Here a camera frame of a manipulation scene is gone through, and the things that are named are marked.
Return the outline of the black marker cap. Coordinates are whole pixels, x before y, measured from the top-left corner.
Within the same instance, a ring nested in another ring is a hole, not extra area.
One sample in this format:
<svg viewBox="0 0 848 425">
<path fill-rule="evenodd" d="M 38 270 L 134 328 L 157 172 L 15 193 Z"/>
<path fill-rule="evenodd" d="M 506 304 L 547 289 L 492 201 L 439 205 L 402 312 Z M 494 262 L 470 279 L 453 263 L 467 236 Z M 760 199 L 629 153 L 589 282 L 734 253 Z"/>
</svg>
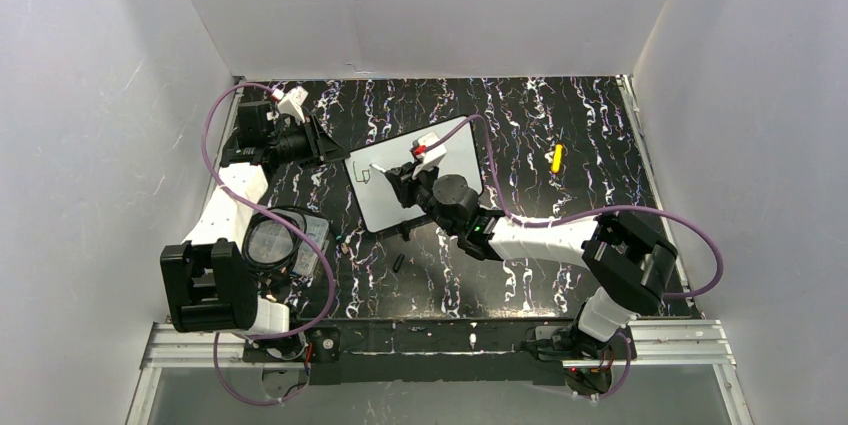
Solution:
<svg viewBox="0 0 848 425">
<path fill-rule="evenodd" d="M 395 258 L 393 264 L 392 264 L 392 267 L 391 267 L 392 271 L 394 273 L 398 273 L 400 271 L 404 261 L 405 261 L 405 255 L 404 254 L 398 254 L 397 257 Z"/>
</svg>

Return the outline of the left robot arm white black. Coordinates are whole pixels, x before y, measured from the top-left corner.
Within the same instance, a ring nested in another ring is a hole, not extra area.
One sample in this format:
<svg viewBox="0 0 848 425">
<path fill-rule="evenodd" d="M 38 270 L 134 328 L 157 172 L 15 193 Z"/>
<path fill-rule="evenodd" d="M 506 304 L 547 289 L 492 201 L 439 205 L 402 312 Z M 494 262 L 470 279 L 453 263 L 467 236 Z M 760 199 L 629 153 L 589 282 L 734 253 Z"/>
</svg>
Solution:
<svg viewBox="0 0 848 425">
<path fill-rule="evenodd" d="M 177 331 L 277 339 L 304 329 L 292 327 L 290 308 L 267 295 L 290 277 L 302 249 L 326 264 L 326 240 L 315 237 L 308 218 L 258 202 L 281 166 L 317 167 L 347 155 L 305 110 L 305 96 L 296 88 L 239 106 L 221 163 L 210 168 L 216 188 L 199 221 L 182 242 L 165 246 L 160 255 Z M 292 250 L 272 261 L 251 255 L 248 242 L 262 222 L 289 232 Z"/>
</svg>

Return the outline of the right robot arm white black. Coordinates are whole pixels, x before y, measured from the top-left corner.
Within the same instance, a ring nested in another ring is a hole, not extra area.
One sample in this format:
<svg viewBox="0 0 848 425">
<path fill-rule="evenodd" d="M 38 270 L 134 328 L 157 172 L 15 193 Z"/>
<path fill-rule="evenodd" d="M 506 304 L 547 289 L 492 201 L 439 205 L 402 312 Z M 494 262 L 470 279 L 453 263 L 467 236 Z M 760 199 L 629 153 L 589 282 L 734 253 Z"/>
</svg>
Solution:
<svg viewBox="0 0 848 425">
<path fill-rule="evenodd" d="M 403 208 L 419 207 L 461 250 L 477 260 L 546 260 L 585 267 L 596 292 L 567 327 L 526 342 L 538 359 L 599 358 L 616 333 L 659 308 L 678 256 L 660 233 L 632 213 L 591 215 L 560 225 L 522 226 L 480 205 L 460 175 L 414 166 L 382 170 Z"/>
</svg>

